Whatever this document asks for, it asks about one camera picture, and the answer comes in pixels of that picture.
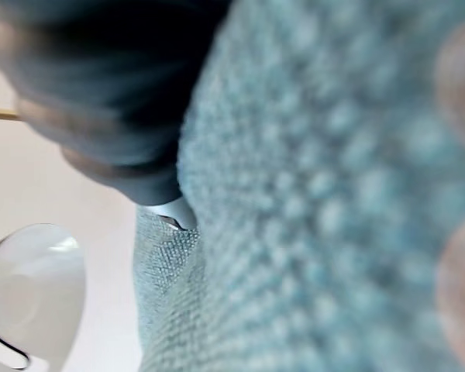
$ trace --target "light blue knit fabric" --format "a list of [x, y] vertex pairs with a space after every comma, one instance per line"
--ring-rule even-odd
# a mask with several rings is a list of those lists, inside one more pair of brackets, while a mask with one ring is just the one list
[[432, 75], [465, 0], [239, 0], [181, 141], [200, 233], [139, 211], [142, 372], [460, 372], [438, 257], [465, 146]]

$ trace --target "sleeve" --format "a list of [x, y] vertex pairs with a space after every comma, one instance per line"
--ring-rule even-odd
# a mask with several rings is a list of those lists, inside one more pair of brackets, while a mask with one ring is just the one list
[[141, 205], [179, 198], [183, 116], [224, 0], [0, 1], [0, 69], [21, 117]]

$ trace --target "beige floor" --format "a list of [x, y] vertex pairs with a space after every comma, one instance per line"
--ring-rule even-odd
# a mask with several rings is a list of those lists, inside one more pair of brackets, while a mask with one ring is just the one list
[[[0, 107], [12, 102], [0, 77]], [[63, 372], [136, 371], [133, 204], [71, 170], [54, 144], [23, 123], [0, 122], [0, 239], [38, 222], [69, 229], [86, 252], [88, 302]]]

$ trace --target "skin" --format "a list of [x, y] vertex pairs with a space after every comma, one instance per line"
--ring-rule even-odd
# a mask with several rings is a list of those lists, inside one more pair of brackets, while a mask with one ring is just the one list
[[[465, 142], [465, 24], [439, 53], [436, 96], [447, 122]], [[444, 334], [465, 366], [465, 222], [451, 236], [439, 262], [436, 298]]]

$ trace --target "wooden stick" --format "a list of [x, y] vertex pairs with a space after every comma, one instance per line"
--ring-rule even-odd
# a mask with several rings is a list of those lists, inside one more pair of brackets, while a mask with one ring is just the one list
[[3, 110], [0, 108], [0, 120], [12, 120], [14, 122], [20, 122], [21, 118], [19, 118], [19, 115], [11, 110]]

